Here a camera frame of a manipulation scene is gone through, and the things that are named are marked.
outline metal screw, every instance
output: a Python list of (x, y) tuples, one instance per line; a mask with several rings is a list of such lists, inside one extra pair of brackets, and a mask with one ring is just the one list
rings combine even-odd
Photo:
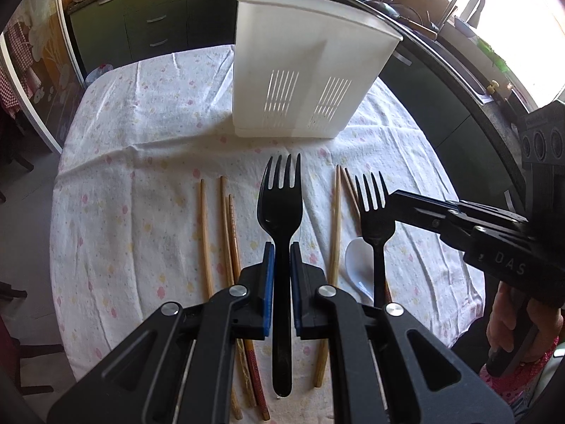
[(335, 290), (335, 287), (332, 287), (331, 285), (323, 285), (318, 289), (318, 293), (322, 296), (331, 298), (332, 296), (335, 296), (337, 291)]
[(165, 303), (161, 306), (161, 313), (164, 316), (174, 316), (178, 314), (180, 310), (180, 306), (177, 303)]
[(242, 285), (233, 285), (230, 287), (230, 295), (236, 298), (247, 295), (247, 288)]
[(385, 311), (394, 317), (404, 314), (404, 308), (398, 303), (388, 303), (385, 307)]

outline white floral tablecloth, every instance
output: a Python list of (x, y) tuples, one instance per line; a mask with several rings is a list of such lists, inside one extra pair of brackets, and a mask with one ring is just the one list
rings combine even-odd
[[(390, 191), (456, 199), (416, 123), (377, 79), (347, 128), (333, 140), (242, 139), (231, 119), (233, 47), (147, 59), (106, 73), (87, 89), (56, 179), (51, 274), (63, 343), (82, 377), (166, 301), (202, 303), (205, 286), (199, 195), (207, 179), (215, 285), (226, 285), (218, 177), (234, 195), (243, 266), (259, 262), (268, 236), (256, 220), (258, 188), (271, 155), (302, 154), (304, 260), (329, 265), (334, 167), (382, 171)], [(339, 285), (355, 234), (343, 196)], [(429, 232), (397, 224), (386, 246), (395, 301), (452, 345), (482, 315), (482, 273)], [(255, 349), (273, 423), (333, 421), (329, 372), (312, 388), (317, 341), (293, 343), (294, 385), (277, 399), (270, 385), (270, 338)], [(259, 422), (234, 375), (243, 422)]]

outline hand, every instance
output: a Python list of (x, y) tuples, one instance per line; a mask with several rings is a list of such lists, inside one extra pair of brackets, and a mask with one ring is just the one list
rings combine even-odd
[[(516, 314), (510, 300), (510, 287), (500, 282), (498, 293), (494, 297), (493, 310), (487, 326), (487, 338), (491, 348), (501, 347), (507, 352), (514, 348), (512, 330), (516, 327)], [(529, 350), (522, 357), (523, 362), (535, 362), (552, 347), (553, 341), (563, 327), (563, 316), (560, 309), (555, 309), (531, 299), (528, 303), (528, 315), (537, 325), (537, 334)]]

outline black countertop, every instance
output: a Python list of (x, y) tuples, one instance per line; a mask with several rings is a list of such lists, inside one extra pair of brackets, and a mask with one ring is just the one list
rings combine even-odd
[[(67, 8), (67, 14), (72, 14), (95, 1), (97, 0), (85, 0), (72, 3)], [(512, 128), (509, 120), (503, 115), (496, 103), (490, 102), (484, 104), (478, 100), (458, 73), (447, 62), (443, 61), (437, 53), (422, 42), (409, 28), (397, 23), (359, 0), (333, 1), (347, 4), (348, 6), (354, 6), (355, 8), (371, 13), (375, 17), (379, 17), (389, 25), (392, 25), (392, 27), (402, 34), (403, 46), (435, 73), (468, 109), (471, 116), (490, 140), (494, 150), (508, 171), (518, 194), (524, 202), (525, 180), (522, 173), (522, 156), (518, 133)]]

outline floor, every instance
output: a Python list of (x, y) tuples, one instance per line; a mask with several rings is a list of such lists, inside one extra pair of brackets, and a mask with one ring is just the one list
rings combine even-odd
[[(22, 344), (61, 342), (49, 276), (49, 228), (53, 185), (59, 156), (36, 135), (22, 142), (21, 154), (35, 169), (27, 172), (16, 162), (0, 165), (0, 281), (26, 290), (24, 300), (0, 302), (10, 335)], [(51, 385), (52, 394), (26, 397), (45, 419), (52, 404), (74, 383), (64, 353), (22, 359), (22, 385)]]

